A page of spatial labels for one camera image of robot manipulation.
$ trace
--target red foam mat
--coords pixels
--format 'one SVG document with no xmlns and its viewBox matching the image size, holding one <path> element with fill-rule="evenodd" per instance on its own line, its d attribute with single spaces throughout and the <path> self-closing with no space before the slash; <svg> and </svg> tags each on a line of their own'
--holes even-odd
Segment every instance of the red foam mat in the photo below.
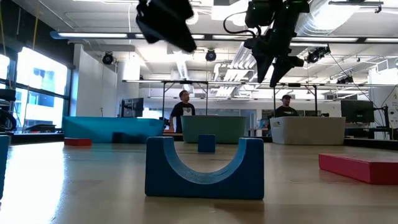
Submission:
<svg viewBox="0 0 398 224">
<path fill-rule="evenodd" d="M 65 138 L 63 143 L 67 146 L 90 146 L 91 139 Z"/>
<path fill-rule="evenodd" d="M 349 154 L 319 154 L 319 168 L 368 184 L 398 185 L 398 159 Z"/>
</svg>

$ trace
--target white box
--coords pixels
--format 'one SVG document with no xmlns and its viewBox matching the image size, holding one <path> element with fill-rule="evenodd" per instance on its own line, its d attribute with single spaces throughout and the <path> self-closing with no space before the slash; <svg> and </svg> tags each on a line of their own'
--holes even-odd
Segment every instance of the white box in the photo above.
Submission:
<svg viewBox="0 0 398 224">
<path fill-rule="evenodd" d="M 272 141 L 291 145 L 342 145 L 346 118 L 281 117 L 271 119 Z"/>
</svg>

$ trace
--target man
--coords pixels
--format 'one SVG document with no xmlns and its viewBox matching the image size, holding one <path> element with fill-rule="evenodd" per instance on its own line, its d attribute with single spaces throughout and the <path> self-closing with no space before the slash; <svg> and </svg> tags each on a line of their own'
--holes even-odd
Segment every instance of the man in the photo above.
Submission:
<svg viewBox="0 0 398 224">
<path fill-rule="evenodd" d="M 195 107 L 193 107 L 192 104 L 188 103 L 189 92 L 187 90 L 182 90 L 179 96 L 181 102 L 177 103 L 174 106 L 173 111 L 170 115 L 170 130 L 174 131 L 173 118 L 175 118 L 177 122 L 177 127 L 175 128 L 176 133 L 182 133 L 181 116 L 195 115 Z"/>
<path fill-rule="evenodd" d="M 282 97 L 282 106 L 278 107 L 275 111 L 276 118 L 282 116 L 298 116 L 297 111 L 289 106 L 291 98 L 292 97 L 289 95 L 284 95 Z"/>
</svg>

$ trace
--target black t-shirt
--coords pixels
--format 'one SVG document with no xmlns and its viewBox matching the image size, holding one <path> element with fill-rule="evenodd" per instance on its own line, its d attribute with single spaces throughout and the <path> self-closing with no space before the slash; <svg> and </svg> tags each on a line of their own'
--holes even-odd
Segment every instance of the black t-shirt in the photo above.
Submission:
<svg viewBox="0 0 398 224">
<path fill-rule="evenodd" d="M 276 109 L 276 118 L 282 117 L 282 116 L 298 116 L 297 111 L 291 107 L 286 107 L 286 106 L 280 106 Z"/>
<path fill-rule="evenodd" d="M 175 117 L 177 123 L 176 133 L 182 133 L 181 116 L 191 115 L 195 115 L 195 107 L 192 104 L 179 102 L 174 106 L 171 116 Z"/>
</svg>

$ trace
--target cap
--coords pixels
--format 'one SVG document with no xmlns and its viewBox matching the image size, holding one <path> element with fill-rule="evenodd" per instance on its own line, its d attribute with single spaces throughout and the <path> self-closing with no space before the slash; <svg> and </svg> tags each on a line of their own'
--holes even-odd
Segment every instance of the cap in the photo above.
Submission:
<svg viewBox="0 0 398 224">
<path fill-rule="evenodd" d="M 284 95 L 284 96 L 282 96 L 282 100 L 283 99 L 287 99 L 287 100 L 290 100 L 292 97 L 291 96 L 289 96 L 289 95 Z"/>
</svg>

